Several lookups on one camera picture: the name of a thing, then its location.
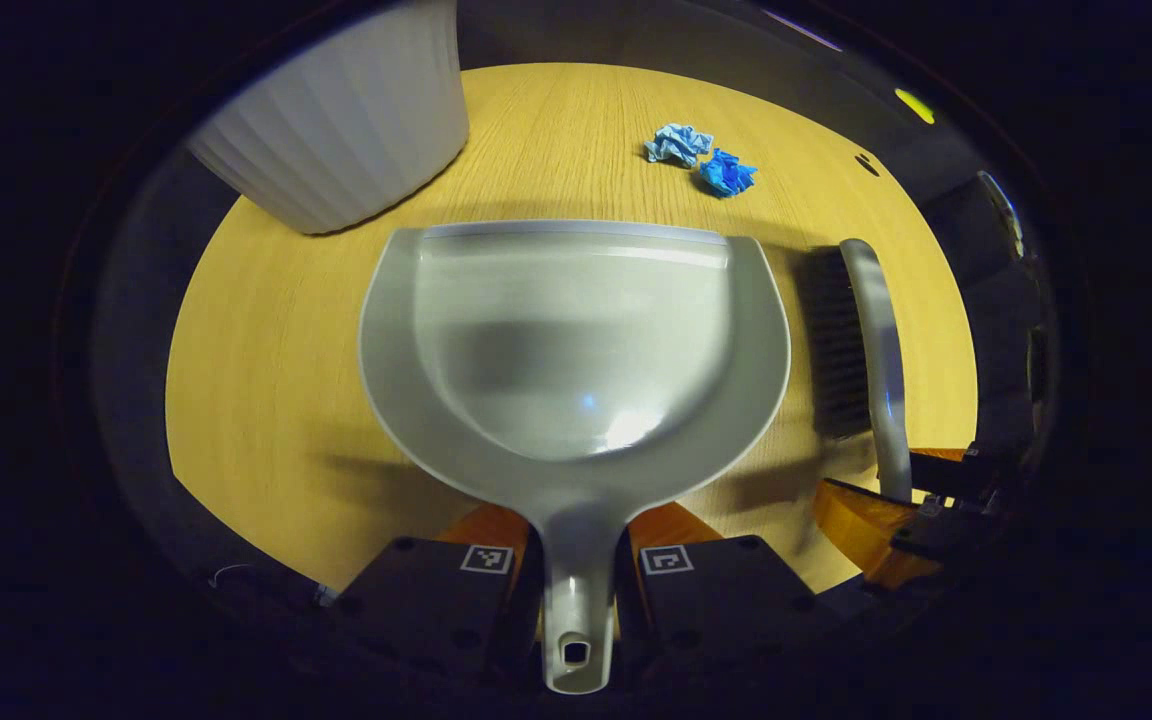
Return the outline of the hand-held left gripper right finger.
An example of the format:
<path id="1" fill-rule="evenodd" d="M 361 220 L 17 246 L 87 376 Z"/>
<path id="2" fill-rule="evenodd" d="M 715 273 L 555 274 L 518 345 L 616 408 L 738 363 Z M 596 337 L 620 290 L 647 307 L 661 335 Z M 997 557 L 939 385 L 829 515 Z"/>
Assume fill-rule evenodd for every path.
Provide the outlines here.
<path id="1" fill-rule="evenodd" d="M 844 620 L 768 541 L 722 536 L 679 503 L 628 523 L 616 602 L 635 691 L 790 685 L 852 661 Z"/>

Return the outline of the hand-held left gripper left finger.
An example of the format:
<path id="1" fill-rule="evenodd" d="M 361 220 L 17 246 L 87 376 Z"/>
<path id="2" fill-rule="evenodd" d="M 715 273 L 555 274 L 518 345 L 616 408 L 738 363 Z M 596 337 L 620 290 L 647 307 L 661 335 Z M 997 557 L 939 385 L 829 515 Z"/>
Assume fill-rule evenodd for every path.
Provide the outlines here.
<path id="1" fill-rule="evenodd" d="M 517 511 L 483 505 L 434 537 L 385 544 L 321 612 L 329 679 L 367 691 L 483 691 L 529 669 L 543 551 Z"/>

